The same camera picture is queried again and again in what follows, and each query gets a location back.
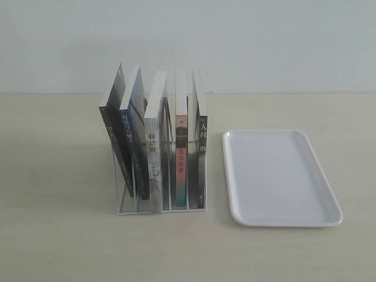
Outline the blue book orange crescent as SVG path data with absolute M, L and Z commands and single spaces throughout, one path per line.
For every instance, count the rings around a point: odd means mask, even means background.
M 132 157 L 138 195 L 142 200 L 149 199 L 149 175 L 144 148 L 146 105 L 141 67 L 135 65 L 127 75 L 125 92 L 119 110 Z

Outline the black rightmost book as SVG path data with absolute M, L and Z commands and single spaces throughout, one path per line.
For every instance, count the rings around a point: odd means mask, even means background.
M 207 127 L 208 114 L 205 102 L 205 93 L 202 84 L 202 77 L 198 69 L 193 71 L 193 96 L 196 100 L 196 128 L 197 135 L 196 152 L 198 157 L 198 208 L 206 208 L 206 147 L 207 147 Z

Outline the white spine book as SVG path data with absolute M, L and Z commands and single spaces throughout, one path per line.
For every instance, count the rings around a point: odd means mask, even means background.
M 163 210 L 163 180 L 161 169 L 160 128 L 163 98 L 166 93 L 166 71 L 156 72 L 145 111 L 145 136 L 152 211 Z

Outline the red teal spine book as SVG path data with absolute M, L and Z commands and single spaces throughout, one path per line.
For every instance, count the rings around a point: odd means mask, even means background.
M 187 202 L 188 108 L 184 69 L 176 69 L 176 206 Z

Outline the dark grey leftmost book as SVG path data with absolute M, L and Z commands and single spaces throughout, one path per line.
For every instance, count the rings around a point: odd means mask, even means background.
M 112 85 L 108 87 L 100 99 L 99 111 L 105 124 L 112 149 L 118 160 L 126 188 L 130 197 L 134 197 L 132 157 L 120 114 L 120 104 L 125 94 L 125 89 L 125 76 L 122 65 L 120 64 Z

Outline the white plastic tray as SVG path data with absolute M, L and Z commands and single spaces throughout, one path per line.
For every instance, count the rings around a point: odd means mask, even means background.
M 335 227 L 343 212 L 307 136 L 297 130 L 223 134 L 229 207 L 250 227 Z

